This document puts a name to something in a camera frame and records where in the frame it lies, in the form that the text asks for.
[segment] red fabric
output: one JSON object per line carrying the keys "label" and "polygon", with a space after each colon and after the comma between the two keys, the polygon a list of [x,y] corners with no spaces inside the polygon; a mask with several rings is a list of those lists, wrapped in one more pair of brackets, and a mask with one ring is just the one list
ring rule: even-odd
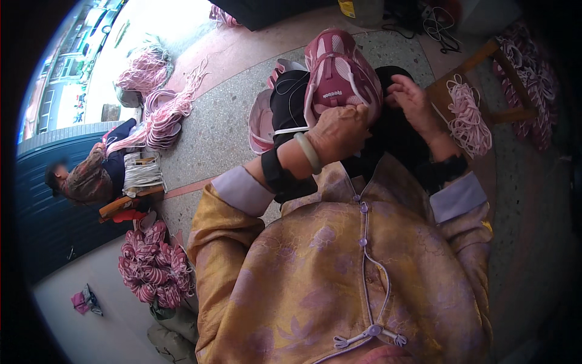
{"label": "red fabric", "polygon": [[121,211],[119,214],[113,216],[113,221],[114,222],[122,222],[122,221],[127,221],[127,220],[141,220],[146,215],[147,215],[146,213],[141,213],[141,212],[136,211],[136,210],[125,210],[125,211]]}

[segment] pink mesh fabric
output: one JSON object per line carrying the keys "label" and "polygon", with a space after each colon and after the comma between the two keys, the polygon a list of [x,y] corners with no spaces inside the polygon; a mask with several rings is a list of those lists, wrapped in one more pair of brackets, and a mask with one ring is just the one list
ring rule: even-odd
{"label": "pink mesh fabric", "polygon": [[380,80],[349,33],[321,32],[306,46],[305,63],[311,72],[304,108],[307,126],[313,127],[323,110],[345,105],[365,104],[368,123],[378,119],[384,102]]}

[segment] wrist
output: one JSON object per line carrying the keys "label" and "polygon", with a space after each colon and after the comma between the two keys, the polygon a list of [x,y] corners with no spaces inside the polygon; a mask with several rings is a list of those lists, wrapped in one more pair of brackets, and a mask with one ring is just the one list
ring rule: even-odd
{"label": "wrist", "polygon": [[317,132],[310,130],[303,135],[305,135],[305,138],[307,138],[309,143],[311,143],[311,146],[315,150],[317,157],[320,159],[322,167],[335,162],[333,158],[328,155],[327,151],[329,149],[322,145],[323,143],[321,143],[321,137],[317,134]]}
{"label": "wrist", "polygon": [[453,138],[445,132],[435,135],[427,144],[435,162],[442,162],[452,156],[461,156],[463,154]]}

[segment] cable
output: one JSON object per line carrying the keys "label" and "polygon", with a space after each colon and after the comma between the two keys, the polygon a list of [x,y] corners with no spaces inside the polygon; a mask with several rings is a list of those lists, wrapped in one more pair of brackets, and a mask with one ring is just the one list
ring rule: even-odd
{"label": "cable", "polygon": [[[450,21],[451,24],[450,25],[443,25],[446,24],[445,22],[439,22],[438,21],[438,16],[435,13],[435,10],[440,9],[443,12],[445,12],[449,17],[450,17]],[[435,41],[441,43],[441,53],[443,54],[447,54],[449,51],[452,52],[460,52],[460,46],[459,43],[461,43],[459,40],[457,40],[456,38],[454,38],[453,36],[450,35],[449,31],[447,29],[452,28],[455,25],[455,18],[453,18],[453,16],[446,10],[444,10],[443,8],[441,8],[440,6],[435,6],[431,12],[428,14],[428,17],[426,19],[424,19],[423,21],[423,29],[424,31],[428,34],[429,37],[431,37],[432,39],[434,39]],[[455,47],[453,47],[453,45],[448,44],[445,41],[445,38],[453,41],[455,44]]]}
{"label": "cable", "polygon": [[389,26],[398,26],[398,25],[397,24],[384,24],[384,25],[382,25],[382,29],[387,30],[387,31],[395,31],[406,39],[412,39],[416,35],[416,32],[412,31],[412,35],[410,37],[407,37],[400,30],[398,30],[396,28],[389,28]]}

